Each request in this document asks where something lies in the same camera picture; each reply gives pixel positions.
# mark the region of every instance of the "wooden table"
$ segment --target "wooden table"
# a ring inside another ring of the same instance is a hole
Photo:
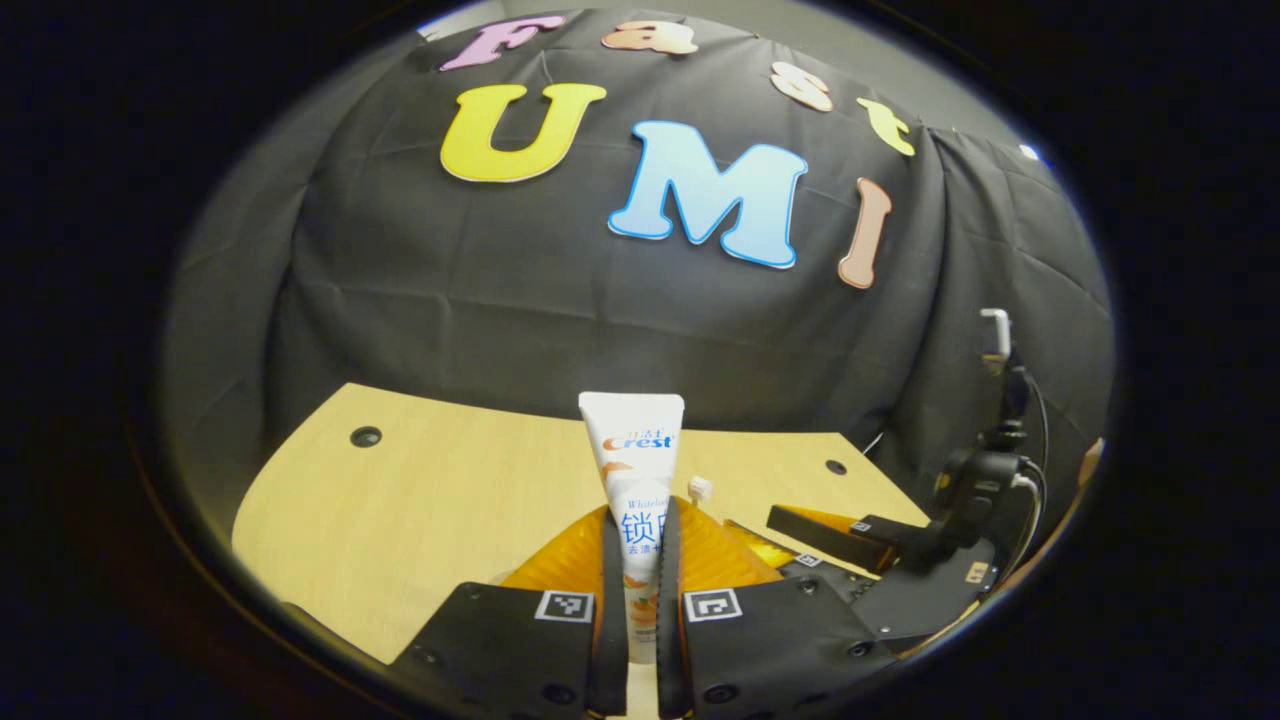
[[[351,442],[364,425],[383,433],[374,447]],[[717,519],[824,559],[767,529],[769,506],[928,521],[837,433],[684,430],[672,491],[687,498],[695,474]],[[604,502],[579,420],[347,384],[262,468],[232,546],[280,601],[389,664],[458,583],[494,582]],[[631,716],[655,717],[653,669],[631,667]]]

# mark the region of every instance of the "small white object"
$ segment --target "small white object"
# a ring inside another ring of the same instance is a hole
[[[689,480],[689,498],[696,506],[699,501],[712,498],[712,482],[701,475],[694,475]]]

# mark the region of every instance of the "blue letter m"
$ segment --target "blue letter m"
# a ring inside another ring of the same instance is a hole
[[[771,268],[795,265],[796,254],[787,236],[796,179],[809,170],[804,158],[772,145],[753,145],[721,173],[703,136],[692,127],[645,120],[636,123],[632,132],[644,141],[640,168],[627,206],[609,215],[609,229],[648,240],[671,234],[673,225],[662,214],[671,187],[694,245],[701,245],[741,204],[737,224],[721,236],[721,247],[735,258]]]

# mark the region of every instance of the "white toothpaste tube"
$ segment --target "white toothpaste tube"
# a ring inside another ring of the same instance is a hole
[[[685,398],[584,392],[577,406],[622,538],[623,597],[631,662],[654,662],[658,553],[676,474]]]

